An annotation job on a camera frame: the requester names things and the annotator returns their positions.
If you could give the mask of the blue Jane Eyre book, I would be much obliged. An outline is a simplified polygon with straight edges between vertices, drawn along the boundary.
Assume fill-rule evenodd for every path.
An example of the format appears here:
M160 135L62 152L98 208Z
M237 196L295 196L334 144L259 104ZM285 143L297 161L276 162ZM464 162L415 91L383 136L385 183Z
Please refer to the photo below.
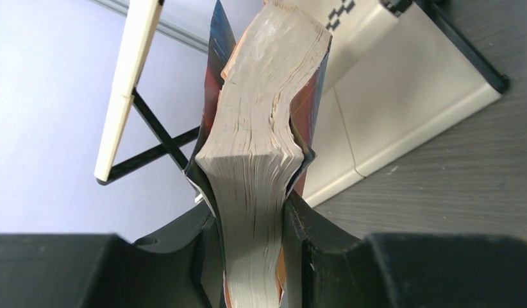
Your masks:
M203 119L185 175L217 220L232 307L280 306L283 205L315 157L331 40L288 1L266 1L236 39L215 4Z

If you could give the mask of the cream three-tier shelf rack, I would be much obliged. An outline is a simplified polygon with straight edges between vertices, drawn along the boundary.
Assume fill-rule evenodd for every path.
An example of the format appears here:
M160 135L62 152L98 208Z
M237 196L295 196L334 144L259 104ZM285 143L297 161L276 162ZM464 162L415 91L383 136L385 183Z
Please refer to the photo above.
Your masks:
M317 206L500 99L509 86L437 1L298 1L333 34L303 198ZM216 47L161 20L162 1L105 1L126 15L94 175L108 184L180 147L135 88L156 31Z

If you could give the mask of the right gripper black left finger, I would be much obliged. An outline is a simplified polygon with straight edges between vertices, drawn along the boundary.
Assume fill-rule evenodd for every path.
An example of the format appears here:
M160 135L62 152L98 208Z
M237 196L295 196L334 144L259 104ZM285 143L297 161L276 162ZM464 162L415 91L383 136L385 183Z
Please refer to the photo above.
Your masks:
M205 202L129 244L111 236L82 307L224 307L217 225Z

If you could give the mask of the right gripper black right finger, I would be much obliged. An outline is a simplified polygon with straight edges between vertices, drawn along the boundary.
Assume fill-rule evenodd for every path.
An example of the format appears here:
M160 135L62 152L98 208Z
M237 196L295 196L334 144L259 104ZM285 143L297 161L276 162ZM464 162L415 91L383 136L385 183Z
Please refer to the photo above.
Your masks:
M311 208L296 192L283 211L289 307L390 307L372 246Z

